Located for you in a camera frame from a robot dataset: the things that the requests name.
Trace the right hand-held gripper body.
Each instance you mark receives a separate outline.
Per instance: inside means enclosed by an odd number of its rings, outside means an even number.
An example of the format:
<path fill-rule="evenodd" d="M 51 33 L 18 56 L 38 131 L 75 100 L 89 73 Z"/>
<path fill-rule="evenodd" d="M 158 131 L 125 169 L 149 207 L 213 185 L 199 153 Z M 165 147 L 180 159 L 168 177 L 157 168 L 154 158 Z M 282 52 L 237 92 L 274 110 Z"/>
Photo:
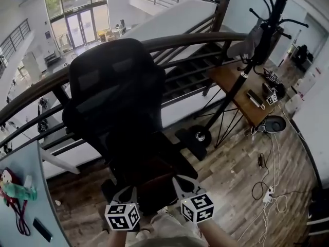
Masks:
<path fill-rule="evenodd" d="M 178 190 L 180 200 L 180 213 L 192 223 L 198 224 L 211 219 L 214 214 L 214 203 L 203 188 L 192 192 Z"/>

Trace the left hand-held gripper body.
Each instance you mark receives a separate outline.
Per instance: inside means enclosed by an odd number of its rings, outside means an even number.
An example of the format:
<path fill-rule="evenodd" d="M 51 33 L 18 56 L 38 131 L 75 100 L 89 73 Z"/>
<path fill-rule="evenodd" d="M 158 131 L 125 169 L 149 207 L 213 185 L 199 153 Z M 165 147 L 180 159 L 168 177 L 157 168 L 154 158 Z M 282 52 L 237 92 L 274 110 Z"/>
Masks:
<path fill-rule="evenodd" d="M 132 231 L 140 221 L 135 203 L 107 205 L 104 216 L 113 231 Z"/>

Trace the person's right forearm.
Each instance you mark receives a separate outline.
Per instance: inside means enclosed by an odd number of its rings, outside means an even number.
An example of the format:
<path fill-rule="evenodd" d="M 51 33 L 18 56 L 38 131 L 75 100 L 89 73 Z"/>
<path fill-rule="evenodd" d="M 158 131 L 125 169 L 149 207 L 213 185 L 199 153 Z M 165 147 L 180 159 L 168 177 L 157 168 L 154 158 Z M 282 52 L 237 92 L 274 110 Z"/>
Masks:
<path fill-rule="evenodd" d="M 209 247 L 240 247 L 239 243 L 222 230 L 212 219 L 197 224 Z"/>

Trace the black mesh office chair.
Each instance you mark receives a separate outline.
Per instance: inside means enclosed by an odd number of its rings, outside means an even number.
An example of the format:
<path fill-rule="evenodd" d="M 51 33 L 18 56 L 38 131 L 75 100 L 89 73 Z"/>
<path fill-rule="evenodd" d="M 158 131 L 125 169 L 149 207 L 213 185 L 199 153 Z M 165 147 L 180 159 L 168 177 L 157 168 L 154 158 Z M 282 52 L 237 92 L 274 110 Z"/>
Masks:
<path fill-rule="evenodd" d="M 70 64 L 71 99 L 62 120 L 67 129 L 91 145 L 108 163 L 111 150 L 125 139 L 162 132 L 161 104 L 166 72 L 144 45 L 119 39 L 96 46 Z M 189 129 L 175 133 L 180 148 L 199 160 L 206 149 L 192 140 Z"/>

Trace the person's beige trousers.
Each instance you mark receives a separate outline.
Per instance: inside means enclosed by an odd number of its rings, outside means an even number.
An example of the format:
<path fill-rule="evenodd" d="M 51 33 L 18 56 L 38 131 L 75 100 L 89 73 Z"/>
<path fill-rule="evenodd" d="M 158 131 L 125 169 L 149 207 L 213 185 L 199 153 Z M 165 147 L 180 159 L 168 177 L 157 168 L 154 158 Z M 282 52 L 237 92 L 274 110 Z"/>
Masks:
<path fill-rule="evenodd" d="M 208 247 L 196 224 L 190 221 L 182 224 L 169 213 L 155 215 L 150 225 L 142 228 L 130 242 L 124 240 L 120 245 L 114 238 L 115 233 L 110 233 L 102 247 Z"/>

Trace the white power strip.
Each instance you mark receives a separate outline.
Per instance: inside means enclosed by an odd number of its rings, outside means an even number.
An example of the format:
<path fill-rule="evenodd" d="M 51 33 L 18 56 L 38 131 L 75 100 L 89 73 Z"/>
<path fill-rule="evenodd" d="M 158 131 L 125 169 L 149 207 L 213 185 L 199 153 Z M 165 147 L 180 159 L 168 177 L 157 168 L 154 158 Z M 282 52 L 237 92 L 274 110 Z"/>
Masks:
<path fill-rule="evenodd" d="M 272 194 L 274 193 L 274 188 L 269 187 L 268 190 L 265 192 L 265 196 L 263 197 L 263 203 L 271 203 L 272 202 Z"/>

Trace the green plastic bottle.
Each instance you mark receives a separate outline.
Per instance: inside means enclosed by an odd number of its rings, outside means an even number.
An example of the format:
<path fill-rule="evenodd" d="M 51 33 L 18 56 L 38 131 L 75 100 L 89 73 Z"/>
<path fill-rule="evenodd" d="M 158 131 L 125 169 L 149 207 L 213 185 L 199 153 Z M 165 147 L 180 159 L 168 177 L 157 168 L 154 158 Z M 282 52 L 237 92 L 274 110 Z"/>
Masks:
<path fill-rule="evenodd" d="M 31 175 L 27 175 L 24 181 L 24 185 L 18 185 L 11 183 L 11 196 L 12 198 L 35 201 L 37 199 L 37 191 L 33 186 L 33 178 Z"/>

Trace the black oval floor device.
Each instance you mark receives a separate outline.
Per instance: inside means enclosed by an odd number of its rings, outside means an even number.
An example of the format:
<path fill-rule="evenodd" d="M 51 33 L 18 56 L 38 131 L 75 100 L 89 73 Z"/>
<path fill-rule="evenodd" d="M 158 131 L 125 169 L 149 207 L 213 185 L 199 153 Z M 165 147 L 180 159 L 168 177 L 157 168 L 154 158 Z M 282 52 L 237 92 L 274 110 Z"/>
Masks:
<path fill-rule="evenodd" d="M 285 130 L 286 121 L 281 116 L 269 115 L 264 119 L 263 125 L 266 133 L 279 133 Z"/>

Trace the black and white handheld device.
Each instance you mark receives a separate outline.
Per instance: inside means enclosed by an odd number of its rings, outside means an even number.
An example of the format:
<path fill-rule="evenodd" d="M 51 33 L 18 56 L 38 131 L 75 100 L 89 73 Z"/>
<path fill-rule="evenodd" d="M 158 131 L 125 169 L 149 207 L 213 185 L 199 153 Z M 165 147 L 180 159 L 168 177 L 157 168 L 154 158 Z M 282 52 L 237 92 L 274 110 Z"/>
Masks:
<path fill-rule="evenodd" d="M 258 108 L 265 110 L 265 104 L 264 102 L 260 99 L 258 95 L 252 90 L 247 91 L 247 96 L 250 99 L 250 101 Z"/>

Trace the dark staircase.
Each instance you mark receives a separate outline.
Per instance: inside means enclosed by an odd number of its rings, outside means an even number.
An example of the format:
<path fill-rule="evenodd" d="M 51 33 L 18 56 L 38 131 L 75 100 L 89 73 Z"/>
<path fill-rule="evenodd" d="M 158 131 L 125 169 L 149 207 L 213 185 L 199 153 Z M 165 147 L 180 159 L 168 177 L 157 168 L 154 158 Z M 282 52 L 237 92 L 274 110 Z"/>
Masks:
<path fill-rule="evenodd" d="M 223 64 L 233 62 L 234 58 L 222 55 L 223 47 L 223 42 L 211 42 L 153 53 L 155 63 L 166 71 L 162 106 L 172 105 L 204 89 L 208 83 L 208 70 L 219 60 Z"/>

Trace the spare gripper device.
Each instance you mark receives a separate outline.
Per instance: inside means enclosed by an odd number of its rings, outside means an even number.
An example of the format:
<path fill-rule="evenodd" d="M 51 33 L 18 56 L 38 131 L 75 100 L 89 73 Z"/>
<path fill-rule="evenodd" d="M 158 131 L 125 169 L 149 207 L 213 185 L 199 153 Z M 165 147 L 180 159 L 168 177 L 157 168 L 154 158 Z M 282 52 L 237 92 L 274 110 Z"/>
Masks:
<path fill-rule="evenodd" d="M 262 83 L 262 97 L 269 105 L 273 105 L 281 100 L 285 94 L 286 89 L 283 83 Z"/>
<path fill-rule="evenodd" d="M 271 82 L 277 83 L 277 84 L 280 83 L 280 81 L 278 80 L 278 75 L 275 72 L 273 72 L 272 70 L 267 69 L 267 68 L 263 68 L 263 71 L 264 71 L 265 78 L 268 81 L 271 81 Z"/>

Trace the dark metal railing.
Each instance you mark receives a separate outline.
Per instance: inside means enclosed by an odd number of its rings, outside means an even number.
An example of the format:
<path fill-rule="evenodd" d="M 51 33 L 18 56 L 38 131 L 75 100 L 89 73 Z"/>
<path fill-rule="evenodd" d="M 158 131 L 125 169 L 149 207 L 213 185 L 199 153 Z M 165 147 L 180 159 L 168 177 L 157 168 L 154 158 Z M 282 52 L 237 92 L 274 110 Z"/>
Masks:
<path fill-rule="evenodd" d="M 144 44 L 148 52 L 152 53 L 175 47 L 206 44 L 211 42 L 243 41 L 246 37 L 246 33 L 237 32 L 189 33 L 150 39 L 143 41 L 142 44 Z M 57 90 L 62 85 L 68 83 L 69 68 L 69 65 L 64 67 L 58 72 L 37 82 L 14 98 L 9 104 L 0 110 L 0 126 L 8 122 L 14 115 L 42 96 Z"/>

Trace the grey hanging bag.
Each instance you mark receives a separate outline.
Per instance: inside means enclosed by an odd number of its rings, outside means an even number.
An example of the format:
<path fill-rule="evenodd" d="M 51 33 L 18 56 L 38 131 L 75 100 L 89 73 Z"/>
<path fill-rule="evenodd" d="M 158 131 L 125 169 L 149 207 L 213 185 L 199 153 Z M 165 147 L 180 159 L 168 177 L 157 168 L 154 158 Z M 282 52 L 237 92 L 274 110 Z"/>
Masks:
<path fill-rule="evenodd" d="M 257 23 L 246 39 L 229 47 L 227 57 L 240 57 L 241 59 L 250 59 L 253 56 L 255 48 L 259 45 L 263 34 L 263 29 L 260 23 Z"/>

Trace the stack of white boxes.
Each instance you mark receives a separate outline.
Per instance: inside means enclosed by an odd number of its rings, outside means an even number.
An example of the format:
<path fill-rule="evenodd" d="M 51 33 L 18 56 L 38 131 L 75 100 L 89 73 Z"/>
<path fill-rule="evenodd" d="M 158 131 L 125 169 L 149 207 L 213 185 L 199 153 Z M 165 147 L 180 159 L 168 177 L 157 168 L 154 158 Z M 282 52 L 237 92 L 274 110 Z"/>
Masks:
<path fill-rule="evenodd" d="M 307 72 L 303 78 L 300 78 L 294 85 L 287 88 L 288 100 L 285 109 L 289 114 L 298 111 L 305 101 L 305 95 L 316 83 L 316 76 Z"/>

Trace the black coat rack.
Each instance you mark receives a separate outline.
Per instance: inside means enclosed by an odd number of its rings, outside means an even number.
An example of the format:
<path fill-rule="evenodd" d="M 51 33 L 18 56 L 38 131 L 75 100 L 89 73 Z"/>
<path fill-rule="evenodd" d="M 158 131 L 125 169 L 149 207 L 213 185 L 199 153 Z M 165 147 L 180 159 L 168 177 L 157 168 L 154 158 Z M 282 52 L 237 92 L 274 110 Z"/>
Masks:
<path fill-rule="evenodd" d="M 232 89 L 226 94 L 224 102 L 221 104 L 215 114 L 210 118 L 208 123 L 204 127 L 196 125 L 190 129 L 193 134 L 192 140 L 195 141 L 196 144 L 202 145 L 203 148 L 207 148 L 212 140 L 209 129 L 211 128 L 211 126 L 213 126 L 219 116 L 224 113 L 224 110 L 228 106 L 228 104 L 234 99 L 237 92 L 247 80 L 249 72 L 256 66 L 259 66 L 265 62 L 265 58 L 270 52 L 273 35 L 279 34 L 288 39 L 291 39 L 290 35 L 285 34 L 282 31 L 280 24 L 285 22 L 291 22 L 304 26 L 306 28 L 308 27 L 307 24 L 301 23 L 299 21 L 281 18 L 288 0 L 276 0 L 275 3 L 272 0 L 269 1 L 270 4 L 266 5 L 269 12 L 269 17 L 267 19 L 260 17 L 253 9 L 249 9 L 249 11 L 258 18 L 257 23 L 260 23 L 263 29 L 261 40 L 259 42 L 259 45 L 255 48 L 253 56 L 250 59 L 241 59 L 241 61 L 246 65 L 246 67 L 244 67 L 243 69 L 239 67 L 237 68 L 237 70 L 240 71 L 240 74 L 236 82 L 232 86 Z"/>

